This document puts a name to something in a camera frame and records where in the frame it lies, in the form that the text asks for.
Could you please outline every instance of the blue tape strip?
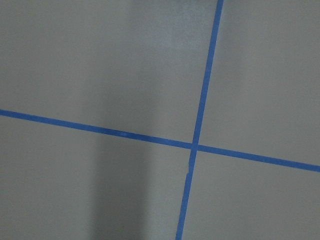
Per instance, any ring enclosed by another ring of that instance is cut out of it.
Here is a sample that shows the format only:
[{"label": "blue tape strip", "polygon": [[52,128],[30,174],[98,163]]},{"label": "blue tape strip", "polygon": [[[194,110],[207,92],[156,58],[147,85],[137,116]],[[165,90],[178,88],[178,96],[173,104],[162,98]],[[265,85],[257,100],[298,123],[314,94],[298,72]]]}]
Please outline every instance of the blue tape strip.
[{"label": "blue tape strip", "polygon": [[191,148],[191,143],[188,143],[188,142],[176,141],[176,140],[155,137],[155,136],[142,135],[142,134],[127,132],[127,131],[113,130],[113,129],[104,128],[104,127],[91,126],[91,125],[86,125],[86,124],[81,124],[81,123],[76,123],[71,121],[63,121],[63,120],[58,120],[58,119],[53,119],[53,118],[48,118],[43,116],[29,115],[25,113],[8,111],[3,109],[0,109],[0,116],[6,116],[6,117],[15,118],[15,119],[23,119],[23,120],[28,120],[32,122],[50,124],[55,126],[71,128],[71,129],[78,129],[78,130],[83,130],[83,131],[88,131],[93,133],[112,135],[112,136],[117,136],[117,137],[122,137],[127,139],[135,139],[135,140],[168,145],[168,146],[173,146],[173,147],[178,147],[183,149]]},{"label": "blue tape strip", "polygon": [[198,146],[198,151],[320,173],[320,166],[297,162],[297,161],[283,160],[279,158],[255,155],[255,154],[250,154],[250,153],[245,153],[240,151],[232,151],[232,150],[226,150],[222,148],[216,148],[212,146],[203,146],[203,145]]},{"label": "blue tape strip", "polygon": [[202,122],[203,122],[203,118],[204,118],[207,93],[208,93],[208,87],[209,87],[209,82],[210,82],[211,69],[212,69],[212,65],[213,65],[213,61],[214,61],[215,48],[216,48],[216,42],[217,42],[217,37],[218,37],[219,23],[220,23],[223,3],[224,3],[223,0],[218,0],[217,4],[216,4],[216,9],[215,9],[215,16],[214,16],[214,20],[213,20],[213,27],[212,27],[212,32],[211,32],[211,39],[210,39],[210,44],[209,44],[208,56],[206,59],[205,72],[204,72],[204,77],[203,77],[198,113],[196,116],[192,146],[191,146],[190,157],[189,157],[189,169],[188,169],[188,173],[185,177],[185,184],[184,184],[184,190],[183,190],[183,196],[182,196],[182,202],[181,202],[181,208],[180,208],[179,222],[178,222],[176,235],[175,235],[176,240],[182,239],[182,235],[183,235],[183,231],[184,231],[184,225],[185,225],[185,220],[186,220],[191,183],[192,183],[192,178],[193,178],[193,174],[194,174],[200,132],[201,132]]}]

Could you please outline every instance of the vertical blue line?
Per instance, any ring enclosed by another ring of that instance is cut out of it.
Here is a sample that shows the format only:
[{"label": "vertical blue line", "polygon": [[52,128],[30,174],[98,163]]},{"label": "vertical blue line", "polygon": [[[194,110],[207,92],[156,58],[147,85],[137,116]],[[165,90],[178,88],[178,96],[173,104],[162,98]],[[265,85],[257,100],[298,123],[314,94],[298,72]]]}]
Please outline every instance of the vertical blue line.
[{"label": "vertical blue line", "polygon": [[184,225],[185,225],[187,207],[188,207],[188,200],[189,200],[190,189],[191,189],[191,182],[192,182],[192,177],[194,174],[194,168],[195,168],[201,126],[202,126],[202,122],[203,122],[203,118],[204,118],[207,93],[208,93],[209,81],[210,81],[210,76],[211,76],[212,64],[214,61],[214,54],[215,54],[215,48],[216,48],[216,42],[217,42],[217,37],[218,37],[219,23],[220,23],[223,3],[224,3],[223,0],[218,0],[217,4],[216,4],[211,39],[210,39],[209,50],[208,50],[208,57],[206,59],[205,72],[204,72],[202,89],[201,89],[201,96],[200,96],[200,101],[199,101],[198,113],[196,116],[196,122],[195,122],[195,127],[194,127],[191,150],[190,150],[189,168],[188,168],[188,173],[185,177],[184,191],[183,191],[183,196],[182,196],[180,216],[179,216],[179,222],[178,222],[178,226],[177,226],[177,230],[176,230],[175,240],[181,240],[182,235],[183,235],[183,231],[184,231]]}]

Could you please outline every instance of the floor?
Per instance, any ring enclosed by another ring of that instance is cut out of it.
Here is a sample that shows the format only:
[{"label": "floor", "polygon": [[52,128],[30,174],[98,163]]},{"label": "floor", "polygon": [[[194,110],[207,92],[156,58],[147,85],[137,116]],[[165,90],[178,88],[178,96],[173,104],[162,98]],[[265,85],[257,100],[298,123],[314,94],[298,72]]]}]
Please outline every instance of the floor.
[{"label": "floor", "polygon": [[2,1],[0,239],[317,240],[319,10]]}]

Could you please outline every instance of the gray surface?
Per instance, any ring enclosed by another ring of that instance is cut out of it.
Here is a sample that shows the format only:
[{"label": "gray surface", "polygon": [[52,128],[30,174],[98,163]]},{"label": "gray surface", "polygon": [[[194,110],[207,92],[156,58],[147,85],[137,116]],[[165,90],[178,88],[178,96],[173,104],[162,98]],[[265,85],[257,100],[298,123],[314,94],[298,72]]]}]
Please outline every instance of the gray surface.
[{"label": "gray surface", "polygon": [[226,0],[203,145],[320,165],[320,1]]},{"label": "gray surface", "polygon": [[1,1],[0,108],[190,141],[216,1]]},{"label": "gray surface", "polygon": [[174,239],[189,151],[0,116],[0,239]]},{"label": "gray surface", "polygon": [[198,152],[183,240],[318,240],[320,174]]}]

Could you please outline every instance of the blue line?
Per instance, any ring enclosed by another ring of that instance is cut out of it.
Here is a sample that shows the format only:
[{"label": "blue line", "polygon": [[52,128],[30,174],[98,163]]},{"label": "blue line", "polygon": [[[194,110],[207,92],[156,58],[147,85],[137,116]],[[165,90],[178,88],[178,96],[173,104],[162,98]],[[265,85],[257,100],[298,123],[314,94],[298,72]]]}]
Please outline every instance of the blue line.
[{"label": "blue line", "polygon": [[142,134],[127,132],[127,131],[119,131],[119,130],[104,128],[104,127],[98,127],[98,126],[91,126],[91,125],[86,125],[86,124],[81,124],[81,123],[76,123],[71,121],[63,121],[63,120],[58,120],[58,119],[53,119],[53,118],[48,118],[43,116],[29,115],[25,113],[8,111],[3,109],[0,109],[0,116],[5,116],[5,117],[10,117],[15,119],[23,119],[23,120],[28,120],[32,122],[50,124],[50,125],[55,125],[60,127],[71,128],[71,129],[78,129],[78,130],[83,130],[83,131],[88,131],[93,133],[106,134],[111,136],[127,138],[127,139],[135,139],[135,140],[173,146],[173,147],[178,147],[183,149],[191,148],[191,143],[188,143],[188,142],[176,141],[176,140],[155,137],[155,136],[142,135]]},{"label": "blue line", "polygon": [[191,183],[192,183],[192,178],[193,178],[193,174],[194,174],[200,132],[201,132],[202,122],[203,122],[203,118],[204,118],[207,93],[208,93],[208,87],[209,87],[209,82],[210,82],[212,65],[213,65],[213,61],[214,61],[215,48],[216,48],[216,42],[217,42],[217,37],[218,37],[219,23],[220,23],[223,3],[224,3],[223,0],[218,0],[217,4],[216,4],[216,9],[215,9],[215,16],[214,16],[214,20],[213,20],[213,27],[212,27],[212,32],[211,32],[211,39],[210,39],[210,44],[209,44],[208,56],[206,59],[205,72],[204,72],[204,77],[203,77],[198,113],[196,116],[192,146],[191,146],[190,157],[189,157],[189,169],[188,169],[188,173],[185,177],[185,184],[184,184],[184,190],[183,190],[183,196],[182,196],[182,202],[181,202],[181,208],[180,208],[179,222],[178,222],[176,235],[175,235],[176,240],[182,239],[184,226],[185,226]]},{"label": "blue line", "polygon": [[226,150],[222,148],[216,148],[212,146],[203,146],[203,145],[198,146],[198,151],[320,173],[320,166],[297,162],[297,161],[283,160],[279,158],[255,155],[251,153],[232,151],[232,150]]}]

